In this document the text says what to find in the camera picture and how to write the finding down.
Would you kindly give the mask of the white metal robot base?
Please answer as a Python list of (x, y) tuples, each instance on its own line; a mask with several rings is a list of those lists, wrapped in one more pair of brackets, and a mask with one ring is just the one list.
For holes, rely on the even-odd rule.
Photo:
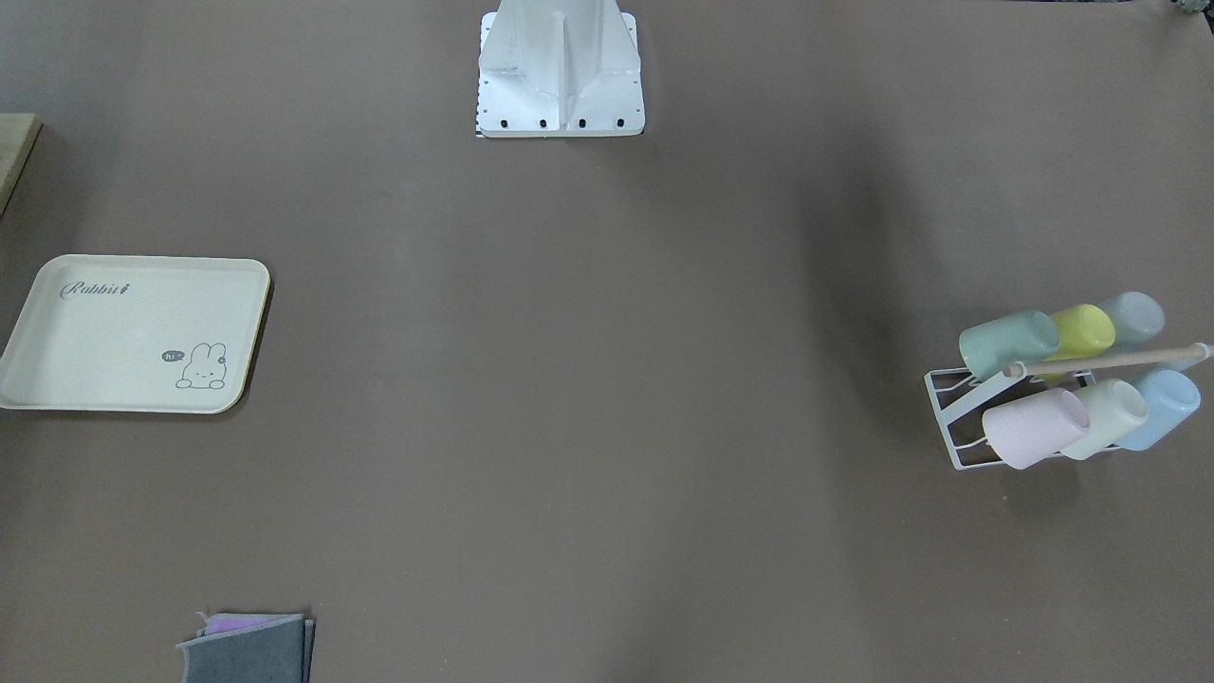
[(480, 21), (478, 68), (481, 138), (646, 129), (637, 22), (615, 1), (503, 1)]

